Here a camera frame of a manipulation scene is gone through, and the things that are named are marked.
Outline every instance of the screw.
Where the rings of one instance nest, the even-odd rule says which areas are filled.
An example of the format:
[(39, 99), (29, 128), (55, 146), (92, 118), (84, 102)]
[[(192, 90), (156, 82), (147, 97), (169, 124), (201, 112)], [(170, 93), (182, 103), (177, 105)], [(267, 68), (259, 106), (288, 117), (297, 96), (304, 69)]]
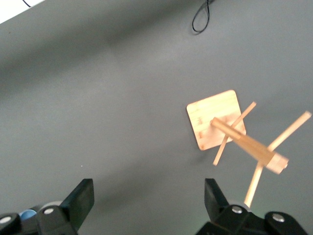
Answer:
[(49, 209), (44, 210), (44, 214), (51, 214), (53, 211), (54, 211), (53, 208), (49, 208)]
[(274, 220), (276, 220), (278, 222), (281, 222), (281, 223), (285, 222), (284, 217), (282, 215), (280, 215), (280, 214), (275, 214), (274, 213), (272, 217), (273, 217)]
[(12, 219), (12, 217), (10, 217), (10, 216), (4, 217), (4, 218), (0, 219), (0, 224), (5, 224), (5, 223), (9, 222), (11, 219)]
[(243, 212), (243, 210), (237, 206), (233, 206), (233, 208), (231, 210), (237, 214), (241, 214)]

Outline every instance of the black cable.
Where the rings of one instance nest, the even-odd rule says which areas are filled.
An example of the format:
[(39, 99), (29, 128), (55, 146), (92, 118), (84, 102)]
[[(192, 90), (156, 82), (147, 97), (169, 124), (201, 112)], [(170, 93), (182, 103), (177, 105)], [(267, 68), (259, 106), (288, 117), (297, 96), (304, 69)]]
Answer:
[[(206, 27), (208, 26), (209, 24), (209, 21), (210, 21), (210, 9), (209, 9), (209, 4), (211, 4), (212, 2), (214, 2), (214, 0), (206, 0), (206, 2), (204, 4), (201, 5), (201, 7), (199, 8), (199, 10), (196, 12), (193, 20), (192, 20), (192, 29), (197, 33), (197, 34), (200, 34), (202, 33), (203, 31), (205, 31)], [(201, 30), (197, 30), (195, 29), (195, 19), (196, 17), (198, 16), (198, 14), (202, 11), (202, 9), (204, 9), (206, 7), (207, 9), (207, 21), (206, 21), (206, 25), (204, 26), (203, 29)]]
[(25, 2), (25, 0), (22, 0), (28, 7), (31, 7), (30, 5), (28, 5), (28, 3), (27, 2)]

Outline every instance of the square wooden board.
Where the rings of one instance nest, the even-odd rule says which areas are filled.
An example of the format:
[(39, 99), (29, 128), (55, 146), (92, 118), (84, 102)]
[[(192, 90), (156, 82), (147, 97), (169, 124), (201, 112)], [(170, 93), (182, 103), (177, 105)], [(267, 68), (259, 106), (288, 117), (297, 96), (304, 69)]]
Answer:
[[(222, 131), (210, 125), (210, 121), (214, 117), (231, 125), (241, 115), (234, 90), (188, 104), (187, 112), (200, 150), (207, 150), (220, 145), (225, 136)], [(235, 128), (246, 134), (243, 120)]]

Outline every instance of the gray tabletop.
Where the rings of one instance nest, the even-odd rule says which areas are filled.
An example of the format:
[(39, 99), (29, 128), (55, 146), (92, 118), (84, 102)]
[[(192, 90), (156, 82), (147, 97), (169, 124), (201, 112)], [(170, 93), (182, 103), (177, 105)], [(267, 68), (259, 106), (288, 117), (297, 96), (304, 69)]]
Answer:
[[(0, 25), (0, 213), (64, 199), (93, 178), (87, 234), (195, 234), (204, 179), (243, 202), (256, 161), (234, 143), (198, 149), (186, 106), (234, 89), (269, 144), (313, 111), (313, 1), (46, 0)], [(205, 23), (201, 13), (197, 26)], [(277, 151), (252, 203), (313, 233), (313, 119)]]

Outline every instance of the gray surface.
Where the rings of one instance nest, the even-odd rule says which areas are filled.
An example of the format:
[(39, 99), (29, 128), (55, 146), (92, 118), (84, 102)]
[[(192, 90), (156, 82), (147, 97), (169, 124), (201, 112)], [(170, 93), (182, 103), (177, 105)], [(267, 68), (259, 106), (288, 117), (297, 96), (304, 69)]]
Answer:
[[(187, 104), (234, 89), (265, 144), (313, 111), (313, 1), (46, 0), (0, 25), (0, 205), (64, 199), (83, 178), (95, 205), (80, 234), (194, 234), (208, 220), (205, 178), (242, 202), (256, 162), (228, 144), (197, 148)], [(264, 170), (252, 210), (312, 226), (313, 121)]]

